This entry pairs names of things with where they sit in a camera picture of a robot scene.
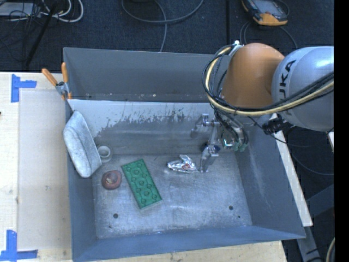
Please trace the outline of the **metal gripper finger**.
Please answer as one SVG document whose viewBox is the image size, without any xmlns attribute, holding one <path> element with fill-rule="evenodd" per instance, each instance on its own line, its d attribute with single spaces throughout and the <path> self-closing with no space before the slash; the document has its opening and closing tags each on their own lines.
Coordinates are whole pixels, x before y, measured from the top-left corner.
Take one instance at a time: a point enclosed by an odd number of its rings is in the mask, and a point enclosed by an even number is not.
<svg viewBox="0 0 349 262">
<path fill-rule="evenodd" d="M 207 145 L 201 154 L 200 172 L 207 172 L 208 167 L 219 157 L 219 148 L 215 145 Z"/>
<path fill-rule="evenodd" d="M 209 120 L 209 114 L 202 114 L 195 122 L 194 127 L 190 131 L 190 137 L 196 138 L 199 135 L 200 129 L 202 127 L 219 127 L 220 123 L 215 119 Z"/>
</svg>

